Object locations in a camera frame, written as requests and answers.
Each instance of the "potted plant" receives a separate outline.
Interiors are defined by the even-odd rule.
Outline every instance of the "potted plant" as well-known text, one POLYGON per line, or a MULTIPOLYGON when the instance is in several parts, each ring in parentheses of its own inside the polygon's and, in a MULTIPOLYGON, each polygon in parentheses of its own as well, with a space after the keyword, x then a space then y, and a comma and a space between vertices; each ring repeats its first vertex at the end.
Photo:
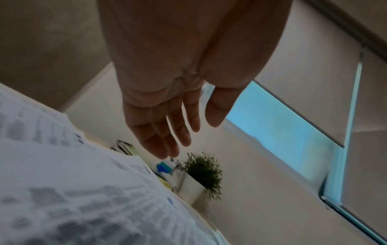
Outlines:
POLYGON ((189 205, 207 190, 210 198, 220 199, 222 170, 218 161, 210 155, 188 153, 184 170, 187 175, 180 187, 179 196, 189 205))

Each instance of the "human hand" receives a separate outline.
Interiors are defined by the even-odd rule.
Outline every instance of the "human hand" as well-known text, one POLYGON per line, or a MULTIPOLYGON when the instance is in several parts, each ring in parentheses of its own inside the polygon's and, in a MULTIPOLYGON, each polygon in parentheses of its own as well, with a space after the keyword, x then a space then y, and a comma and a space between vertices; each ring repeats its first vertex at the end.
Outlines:
POLYGON ((160 159, 191 144, 206 106, 217 127, 274 51, 291 0, 99 0, 103 33, 123 94, 125 119, 141 145, 160 159))

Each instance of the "white plant pot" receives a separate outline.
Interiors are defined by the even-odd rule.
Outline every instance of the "white plant pot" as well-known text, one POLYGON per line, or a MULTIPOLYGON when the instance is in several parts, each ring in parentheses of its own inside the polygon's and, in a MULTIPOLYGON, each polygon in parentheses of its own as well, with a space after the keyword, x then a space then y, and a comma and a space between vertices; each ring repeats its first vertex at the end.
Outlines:
POLYGON ((179 196, 192 206, 205 189, 198 181, 186 174, 179 190, 179 196))

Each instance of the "newspaper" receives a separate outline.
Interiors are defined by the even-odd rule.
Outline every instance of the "newspaper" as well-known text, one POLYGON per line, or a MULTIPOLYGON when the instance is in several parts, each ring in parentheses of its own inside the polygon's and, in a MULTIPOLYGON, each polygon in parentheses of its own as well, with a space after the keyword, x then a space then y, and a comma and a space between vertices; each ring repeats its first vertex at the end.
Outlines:
POLYGON ((219 244, 138 156, 0 86, 0 245, 219 244))

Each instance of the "plant foliage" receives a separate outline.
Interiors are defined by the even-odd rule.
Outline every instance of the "plant foliage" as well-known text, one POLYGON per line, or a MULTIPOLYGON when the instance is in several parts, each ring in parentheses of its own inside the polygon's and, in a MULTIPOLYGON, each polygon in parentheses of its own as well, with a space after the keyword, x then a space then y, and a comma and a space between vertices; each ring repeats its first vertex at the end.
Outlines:
POLYGON ((219 169, 218 160, 213 156, 207 155, 202 152, 203 155, 188 153, 188 160, 185 162, 186 172, 204 186, 210 197, 215 199, 221 198, 221 176, 222 170, 219 169))

